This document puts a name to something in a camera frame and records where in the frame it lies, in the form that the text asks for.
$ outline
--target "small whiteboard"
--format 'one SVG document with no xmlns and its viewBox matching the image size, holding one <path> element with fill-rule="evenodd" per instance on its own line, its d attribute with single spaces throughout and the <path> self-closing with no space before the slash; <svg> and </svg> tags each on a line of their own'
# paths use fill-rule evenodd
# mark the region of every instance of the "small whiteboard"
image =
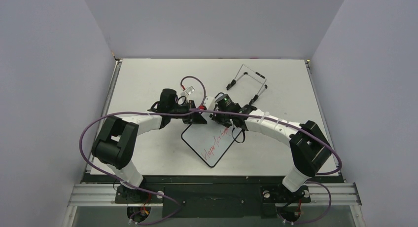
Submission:
<svg viewBox="0 0 418 227">
<path fill-rule="evenodd" d="M 209 113 L 202 113 L 202 116 L 208 123 L 188 126 L 181 134 L 181 139 L 213 168 L 233 144 L 234 138 L 237 139 L 241 129 L 219 125 L 211 120 Z"/>
</svg>

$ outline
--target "white table surface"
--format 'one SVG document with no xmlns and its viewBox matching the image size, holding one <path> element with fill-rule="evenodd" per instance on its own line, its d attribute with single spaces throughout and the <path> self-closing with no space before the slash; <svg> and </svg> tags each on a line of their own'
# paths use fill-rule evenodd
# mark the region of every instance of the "white table surface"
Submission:
<svg viewBox="0 0 418 227">
<path fill-rule="evenodd" d="M 184 76 L 196 76 L 205 84 L 207 95 L 228 93 L 235 103 L 247 104 L 261 84 L 243 77 L 232 89 L 226 85 L 242 64 L 267 78 L 268 89 L 254 103 L 271 115 L 294 122 L 315 121 L 325 133 L 312 84 L 303 60 L 261 59 L 123 59 L 108 113 L 145 112 L 158 101 L 164 88 L 180 94 Z M 191 95 L 197 104 L 203 90 L 193 79 Z M 290 148 L 259 133 L 248 132 L 243 144 L 232 144 L 214 168 L 209 168 L 180 138 L 187 127 L 181 119 L 172 119 L 164 129 L 137 137 L 132 161 L 144 175 L 221 175 L 285 176 L 293 165 Z M 94 164 L 112 172 L 98 159 Z M 336 168 L 330 157 L 320 172 Z M 92 170 L 91 174 L 102 174 Z"/>
</svg>

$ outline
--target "cable tie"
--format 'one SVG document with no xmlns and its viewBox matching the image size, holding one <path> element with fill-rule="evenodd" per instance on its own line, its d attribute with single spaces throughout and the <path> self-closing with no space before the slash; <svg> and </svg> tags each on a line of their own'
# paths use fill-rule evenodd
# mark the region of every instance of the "cable tie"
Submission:
<svg viewBox="0 0 418 227">
<path fill-rule="evenodd" d="M 264 115 L 261 117 L 261 119 L 260 119 L 260 123 L 262 123 L 263 122 L 263 120 L 267 117 L 267 116 L 270 116 L 270 113 L 269 112 L 265 112 L 264 113 Z"/>
<path fill-rule="evenodd" d="M 277 119 L 277 120 L 276 120 L 276 124 L 275 124 L 275 127 L 273 128 L 273 130 L 275 130 L 275 129 L 276 129 L 277 124 L 279 123 L 279 121 L 280 121 L 280 119 Z"/>
<path fill-rule="evenodd" d="M 232 118 L 229 119 L 229 121 L 232 123 L 232 126 L 237 129 L 237 127 L 235 126 L 234 122 L 232 121 Z"/>
</svg>

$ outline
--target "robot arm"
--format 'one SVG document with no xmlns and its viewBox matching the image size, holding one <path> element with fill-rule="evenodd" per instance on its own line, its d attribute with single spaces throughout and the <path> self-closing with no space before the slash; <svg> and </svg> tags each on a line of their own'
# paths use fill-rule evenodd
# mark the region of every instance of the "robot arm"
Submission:
<svg viewBox="0 0 418 227">
<path fill-rule="evenodd" d="M 116 176 L 139 187 L 143 176 L 131 161 L 137 136 L 164 128 L 172 118 L 181 118 L 185 124 L 207 124 L 207 121 L 199 113 L 175 116 L 176 114 L 188 114 L 190 109 L 195 108 L 192 100 L 179 105 L 176 91 L 164 89 L 161 92 L 160 100 L 149 111 L 167 115 L 108 117 L 93 143 L 92 155 L 111 168 Z"/>
<path fill-rule="evenodd" d="M 176 97 L 176 91 L 164 89 L 160 101 L 156 102 L 158 103 L 157 108 L 150 109 L 152 112 L 171 115 L 140 115 L 124 118 L 111 116 L 107 118 L 93 143 L 93 156 L 107 164 L 118 177 L 139 187 L 143 177 L 131 162 L 136 136 L 147 131 L 164 128 L 171 118 L 182 118 L 185 124 L 207 123 L 199 113 L 181 117 L 173 116 L 173 114 L 188 114 L 190 109 L 195 108 L 193 101 L 189 101 L 185 105 L 178 105 Z M 292 151 L 294 166 L 283 179 L 282 185 L 291 192 L 296 192 L 308 178 L 314 177 L 331 155 L 327 148 L 312 141 L 306 134 L 270 121 L 270 119 L 276 121 L 279 118 L 270 116 L 251 105 L 241 107 L 239 104 L 233 103 L 227 94 L 216 101 L 212 97 L 208 97 L 206 107 L 209 110 L 217 108 L 221 112 L 236 113 L 233 115 L 215 113 L 211 116 L 212 120 L 225 127 L 235 126 L 244 131 L 258 132 L 288 145 Z M 237 114 L 255 115 L 262 118 Z M 300 127 L 328 143 L 318 125 L 312 121 L 305 124 L 285 122 Z"/>
<path fill-rule="evenodd" d="M 315 122 L 308 121 L 305 124 L 295 123 L 270 116 L 268 113 L 265 113 L 251 105 L 241 107 L 239 104 L 232 102 L 231 98 L 229 98 L 227 94 L 218 98 L 216 100 L 216 105 L 219 111 L 261 117 L 254 118 L 229 114 L 215 114 L 212 116 L 212 120 L 217 123 L 226 127 L 236 126 L 244 131 L 258 132 L 276 139 L 290 147 L 294 165 L 291 171 L 286 175 L 286 177 L 284 177 L 282 185 L 291 192 L 296 192 L 307 179 L 314 177 L 327 161 L 329 156 L 331 156 L 330 150 L 318 142 L 312 141 L 306 134 L 271 120 L 280 120 L 299 127 L 328 144 L 328 141 Z"/>
</svg>

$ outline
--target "white wall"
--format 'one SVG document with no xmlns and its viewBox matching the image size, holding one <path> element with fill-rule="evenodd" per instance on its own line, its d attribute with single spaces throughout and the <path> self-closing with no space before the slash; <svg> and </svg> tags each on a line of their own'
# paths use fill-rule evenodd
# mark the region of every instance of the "white wall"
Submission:
<svg viewBox="0 0 418 227">
<path fill-rule="evenodd" d="M 368 226 L 417 226 L 417 0 L 345 0 L 312 58 Z"/>
<path fill-rule="evenodd" d="M 113 67 L 84 0 L 0 0 L 2 227 L 61 225 Z"/>
<path fill-rule="evenodd" d="M 86 0 L 119 58 L 311 58 L 344 0 Z"/>
</svg>

